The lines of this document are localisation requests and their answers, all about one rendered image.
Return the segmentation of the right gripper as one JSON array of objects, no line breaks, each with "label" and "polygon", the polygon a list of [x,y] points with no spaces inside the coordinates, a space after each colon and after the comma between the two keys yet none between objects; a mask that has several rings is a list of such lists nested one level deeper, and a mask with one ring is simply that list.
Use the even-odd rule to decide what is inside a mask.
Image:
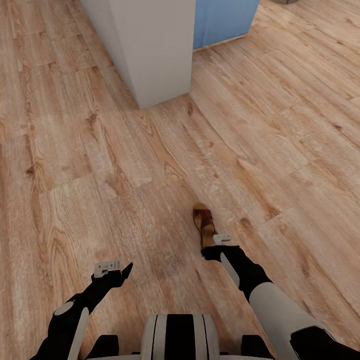
[{"label": "right gripper", "polygon": [[207,246],[204,249],[202,249],[200,252],[207,261],[218,260],[216,252],[221,247],[222,247],[221,245]]}]

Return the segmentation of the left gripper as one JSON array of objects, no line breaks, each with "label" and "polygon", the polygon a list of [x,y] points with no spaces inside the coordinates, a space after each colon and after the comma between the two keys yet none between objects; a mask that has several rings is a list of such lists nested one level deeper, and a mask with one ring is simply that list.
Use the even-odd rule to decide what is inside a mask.
[{"label": "left gripper", "polygon": [[125,279],[128,278],[133,263],[130,263],[122,272],[120,270],[109,270],[103,277],[94,277],[91,275],[92,283],[89,287],[97,288],[101,295],[101,301],[111,288],[119,288],[123,285]]}]

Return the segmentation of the robot trunk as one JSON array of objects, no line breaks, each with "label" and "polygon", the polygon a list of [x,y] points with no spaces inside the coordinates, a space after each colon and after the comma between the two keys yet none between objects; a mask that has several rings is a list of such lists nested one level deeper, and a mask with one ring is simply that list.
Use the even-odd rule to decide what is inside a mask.
[{"label": "robot trunk", "polygon": [[140,360],[220,360],[210,314],[151,314],[144,326]]}]

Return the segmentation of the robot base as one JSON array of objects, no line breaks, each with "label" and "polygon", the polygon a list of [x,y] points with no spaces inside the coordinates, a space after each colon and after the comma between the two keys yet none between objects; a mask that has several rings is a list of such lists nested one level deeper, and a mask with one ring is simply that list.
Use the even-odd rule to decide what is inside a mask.
[{"label": "robot base", "polygon": [[[241,341],[241,355],[219,352],[220,360],[274,360],[260,335],[244,334]],[[101,335],[84,360],[140,360],[141,352],[119,355],[117,335]]]}]

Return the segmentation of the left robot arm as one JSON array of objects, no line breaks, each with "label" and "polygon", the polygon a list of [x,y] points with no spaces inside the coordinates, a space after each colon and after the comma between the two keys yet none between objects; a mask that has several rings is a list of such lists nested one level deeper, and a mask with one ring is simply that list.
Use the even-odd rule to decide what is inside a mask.
[{"label": "left robot arm", "polygon": [[83,293],[75,294],[53,314],[48,337],[36,356],[30,360],[78,360],[79,351],[89,322],[89,315],[111,288],[119,288],[128,278],[133,263],[122,272],[122,260],[95,263],[92,283]]}]

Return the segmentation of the sandal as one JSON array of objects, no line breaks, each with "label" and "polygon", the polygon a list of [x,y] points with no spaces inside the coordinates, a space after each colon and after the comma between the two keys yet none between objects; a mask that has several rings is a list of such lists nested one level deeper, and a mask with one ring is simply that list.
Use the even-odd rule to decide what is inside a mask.
[{"label": "sandal", "polygon": [[201,237],[200,247],[213,247],[213,235],[216,234],[213,224],[212,213],[206,204],[198,202],[192,211],[193,222],[198,229]]}]

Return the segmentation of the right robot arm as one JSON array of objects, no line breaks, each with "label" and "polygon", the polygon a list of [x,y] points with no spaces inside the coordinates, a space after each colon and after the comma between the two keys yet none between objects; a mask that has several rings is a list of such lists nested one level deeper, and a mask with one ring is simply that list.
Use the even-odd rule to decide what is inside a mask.
[{"label": "right robot arm", "polygon": [[200,252],[207,261],[221,262],[251,305],[278,360],[360,360],[360,352],[345,346],[317,320],[293,302],[255,264],[228,233],[213,235],[213,246]]}]

